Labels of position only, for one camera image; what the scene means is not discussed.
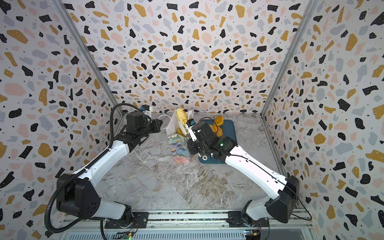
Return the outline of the floral paper bag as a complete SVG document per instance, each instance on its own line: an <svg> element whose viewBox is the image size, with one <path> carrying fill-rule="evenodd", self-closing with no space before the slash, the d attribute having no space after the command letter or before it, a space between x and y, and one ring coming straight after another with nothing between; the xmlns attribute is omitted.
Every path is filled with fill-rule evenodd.
<svg viewBox="0 0 384 240"><path fill-rule="evenodd" d="M192 111L189 111L189 112L186 112L186 115L188 119L192 119L194 114ZM169 145L171 147L171 155L173 157L174 162L190 163L191 154L187 147L187 137L183 137L177 134L177 129L180 128L180 126L177 120L176 110L174 111L171 117L168 115L161 115L161 117L165 117L165 116L169 117L170 121L168 122L167 126L162 130L165 130L166 132Z"/></svg>

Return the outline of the cream tongs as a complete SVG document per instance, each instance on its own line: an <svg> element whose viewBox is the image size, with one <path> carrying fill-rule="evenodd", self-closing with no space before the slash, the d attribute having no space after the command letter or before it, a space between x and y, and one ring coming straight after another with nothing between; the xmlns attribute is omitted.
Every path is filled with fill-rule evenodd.
<svg viewBox="0 0 384 240"><path fill-rule="evenodd" d="M185 135L187 137L187 147L191 155L198 155L204 161L208 159L206 154L206 150L204 148L204 144L201 140L198 139L197 136L197 123L194 119L188 119L184 114L179 120L182 125L181 129L186 132Z"/></svg>

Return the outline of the pale rectangular pastry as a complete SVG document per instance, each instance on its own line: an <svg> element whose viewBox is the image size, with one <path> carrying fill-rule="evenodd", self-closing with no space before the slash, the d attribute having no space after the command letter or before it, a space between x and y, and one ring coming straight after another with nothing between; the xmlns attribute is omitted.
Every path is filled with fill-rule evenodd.
<svg viewBox="0 0 384 240"><path fill-rule="evenodd" d="M179 108L176 110L176 116L180 129L185 130L186 122L188 120L186 112L183 109Z"/></svg>

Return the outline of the small yellow bread roll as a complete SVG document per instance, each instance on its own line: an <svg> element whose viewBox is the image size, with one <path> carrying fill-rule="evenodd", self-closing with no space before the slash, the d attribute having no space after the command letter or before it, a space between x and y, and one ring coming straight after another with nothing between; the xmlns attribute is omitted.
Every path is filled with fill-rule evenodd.
<svg viewBox="0 0 384 240"><path fill-rule="evenodd" d="M183 133L183 131L180 128L177 129L177 134L179 134L183 137L186 137L186 135Z"/></svg>

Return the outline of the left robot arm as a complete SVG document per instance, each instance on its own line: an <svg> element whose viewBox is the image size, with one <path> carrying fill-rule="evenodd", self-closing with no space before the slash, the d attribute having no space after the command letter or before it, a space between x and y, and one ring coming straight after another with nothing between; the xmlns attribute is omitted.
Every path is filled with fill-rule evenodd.
<svg viewBox="0 0 384 240"><path fill-rule="evenodd" d="M113 138L111 146L72 175L64 174L58 181L57 210L81 220L91 218L117 220L124 224L133 217L130 206L102 200L98 183L109 170L140 146L150 134L159 133L163 121L134 111L126 116L127 123Z"/></svg>

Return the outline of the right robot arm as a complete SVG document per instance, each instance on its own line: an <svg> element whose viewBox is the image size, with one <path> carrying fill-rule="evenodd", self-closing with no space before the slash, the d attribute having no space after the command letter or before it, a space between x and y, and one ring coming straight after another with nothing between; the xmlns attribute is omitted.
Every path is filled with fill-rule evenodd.
<svg viewBox="0 0 384 240"><path fill-rule="evenodd" d="M300 181L296 177L285 177L269 169L235 140L227 136L218 137L206 122L188 120L186 128L191 155L211 157L237 169L267 194L267 198L246 203L241 211L243 224L251 226L269 217L283 224L288 223L299 200Z"/></svg>

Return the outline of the small round bun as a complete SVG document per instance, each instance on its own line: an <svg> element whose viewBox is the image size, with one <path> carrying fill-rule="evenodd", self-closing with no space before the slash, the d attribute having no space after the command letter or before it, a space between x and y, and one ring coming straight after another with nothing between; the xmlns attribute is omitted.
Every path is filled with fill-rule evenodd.
<svg viewBox="0 0 384 240"><path fill-rule="evenodd" d="M216 124L218 127L222 126L222 125L224 124L224 118L223 118L223 116L218 116L218 117L216 117L215 120L214 120L214 122L215 122L215 124Z"/></svg>

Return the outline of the teal tray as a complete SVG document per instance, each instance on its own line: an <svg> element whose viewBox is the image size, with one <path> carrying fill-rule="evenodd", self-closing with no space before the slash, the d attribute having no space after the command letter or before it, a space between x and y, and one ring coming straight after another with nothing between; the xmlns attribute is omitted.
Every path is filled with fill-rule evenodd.
<svg viewBox="0 0 384 240"><path fill-rule="evenodd" d="M224 136L227 136L236 142L238 141L237 135L236 135L236 130L235 130L235 125L234 125L233 121L224 120L224 124L221 125L220 128L222 129ZM202 164L216 164L216 165L223 164L222 161L217 160L217 159L212 159L211 157L207 157L206 160L204 160L202 157L199 157L199 162Z"/></svg>

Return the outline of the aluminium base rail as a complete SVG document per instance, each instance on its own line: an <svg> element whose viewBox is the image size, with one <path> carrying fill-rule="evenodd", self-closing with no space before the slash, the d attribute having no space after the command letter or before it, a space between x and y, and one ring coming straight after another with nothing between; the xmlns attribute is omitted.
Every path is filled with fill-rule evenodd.
<svg viewBox="0 0 384 240"><path fill-rule="evenodd" d="M251 227L231 227L229 210L147 211L146 227L138 229L135 240L244 240ZM312 224L299 219L303 211L287 224L264 218L255 228L261 229L262 240L315 240Z"/></svg>

